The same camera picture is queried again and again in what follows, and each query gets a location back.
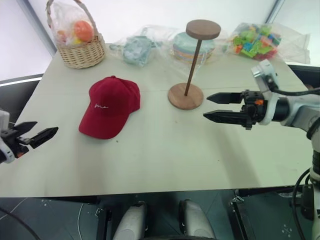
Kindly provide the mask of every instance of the orange ball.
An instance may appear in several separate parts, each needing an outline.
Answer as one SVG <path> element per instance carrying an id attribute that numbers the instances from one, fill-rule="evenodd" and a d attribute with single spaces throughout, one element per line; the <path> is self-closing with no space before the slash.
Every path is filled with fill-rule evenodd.
<path id="1" fill-rule="evenodd" d="M 94 37 L 94 30 L 88 22 L 80 20 L 74 24 L 74 34 L 81 41 L 89 42 Z"/>

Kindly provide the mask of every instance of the round wooden base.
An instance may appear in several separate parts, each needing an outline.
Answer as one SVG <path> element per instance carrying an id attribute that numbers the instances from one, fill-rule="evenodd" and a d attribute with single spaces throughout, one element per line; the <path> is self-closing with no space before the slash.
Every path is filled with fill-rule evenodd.
<path id="1" fill-rule="evenodd" d="M 186 86 L 186 83 L 179 83 L 171 87 L 168 92 L 168 99 L 178 109 L 192 110 L 202 104 L 204 94 L 200 88 L 190 84 L 188 95 L 185 96 Z"/>

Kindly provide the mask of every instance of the colorful building blocks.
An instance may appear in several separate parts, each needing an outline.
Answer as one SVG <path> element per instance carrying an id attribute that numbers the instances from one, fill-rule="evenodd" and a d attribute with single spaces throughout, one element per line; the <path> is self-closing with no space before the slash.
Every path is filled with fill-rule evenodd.
<path id="1" fill-rule="evenodd" d="M 269 59 L 277 53 L 281 36 L 272 32 L 271 26 L 242 24 L 239 33 L 232 39 L 233 51 L 256 60 Z"/>

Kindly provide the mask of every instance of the cable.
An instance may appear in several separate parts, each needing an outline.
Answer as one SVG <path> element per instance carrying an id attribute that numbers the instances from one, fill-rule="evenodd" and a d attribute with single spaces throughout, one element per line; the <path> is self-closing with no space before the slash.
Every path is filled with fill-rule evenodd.
<path id="1" fill-rule="evenodd" d="M 35 233 L 35 231 L 32 230 L 31 227 L 29 227 L 24 221 L 22 221 L 20 218 L 18 218 L 16 215 L 12 214 L 11 212 L 3 209 L 2 207 L 0 207 L 0 211 L 9 215 L 10 217 L 12 217 L 13 219 L 17 220 L 26 230 L 28 230 L 28 232 L 30 234 L 32 234 L 32 236 L 36 239 L 36 240 L 41 240 L 40 237 Z"/>
<path id="2" fill-rule="evenodd" d="M 83 207 L 84 207 L 84 203 L 82 203 L 82 205 L 80 207 L 79 214 L 78 214 L 78 220 L 77 220 L 78 233 L 79 233 L 80 240 L 82 240 L 82 235 L 81 235 L 81 231 L 80 231 L 79 220 L 80 220 L 81 210 Z"/>
<path id="3" fill-rule="evenodd" d="M 304 181 L 305 185 L 308 185 L 309 179 L 310 179 L 310 174 L 308 176 L 306 176 L 306 178 L 305 178 L 305 181 Z"/>
<path id="4" fill-rule="evenodd" d="M 296 181 L 296 184 L 293 188 L 293 193 L 292 193 L 292 200 L 291 200 L 291 207 L 292 207 L 292 213 L 293 213 L 293 219 L 297 228 L 297 231 L 299 233 L 299 236 L 301 238 L 301 240 L 306 240 L 305 235 L 301 229 L 300 223 L 299 223 L 299 219 L 298 219 L 298 215 L 297 215 L 297 209 L 296 209 L 296 196 L 297 196 L 297 191 L 298 191 L 298 187 L 302 181 L 302 179 L 309 173 L 310 169 L 308 168 L 307 170 L 305 170 L 304 173 L 302 173 L 302 175 L 298 178 L 298 180 Z"/>
<path id="5" fill-rule="evenodd" d="M 28 198 L 26 197 L 25 199 L 23 199 L 22 201 L 20 201 L 11 211 L 10 213 L 12 213 L 14 210 L 16 210 L 17 207 L 19 207 L 20 204 L 22 204 L 25 200 L 27 200 Z M 3 215 L 2 217 L 0 217 L 0 221 L 2 219 L 4 219 L 6 216 L 8 216 L 8 214 Z"/>
<path id="6" fill-rule="evenodd" d="M 308 91 L 282 91 L 278 88 L 271 88 L 271 92 L 285 95 L 285 96 L 303 96 L 303 95 L 308 95 L 308 94 L 316 94 L 320 95 L 320 88 L 308 90 Z"/>
<path id="7" fill-rule="evenodd" d="M 317 120 L 315 120 L 312 125 L 309 127 L 309 130 L 306 132 L 306 137 L 311 140 L 312 136 L 315 134 L 315 132 L 318 130 L 318 127 L 320 126 L 320 117 L 318 117 Z"/>

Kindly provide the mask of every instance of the white wall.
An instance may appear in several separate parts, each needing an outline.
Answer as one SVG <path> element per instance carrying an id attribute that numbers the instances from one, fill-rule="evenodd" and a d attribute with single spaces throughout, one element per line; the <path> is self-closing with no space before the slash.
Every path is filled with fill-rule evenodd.
<path id="1" fill-rule="evenodd" d="M 43 74 L 52 57 L 15 0 L 0 0 L 0 81 Z"/>
<path id="2" fill-rule="evenodd" d="M 47 31 L 45 0 L 29 0 Z M 107 43 L 136 32 L 144 25 L 184 29 L 194 19 L 219 23 L 231 33 L 241 22 L 263 23 L 274 0 L 83 0 Z"/>
<path id="3" fill-rule="evenodd" d="M 320 0 L 286 0 L 274 22 L 311 34 L 308 48 L 311 65 L 320 66 Z"/>

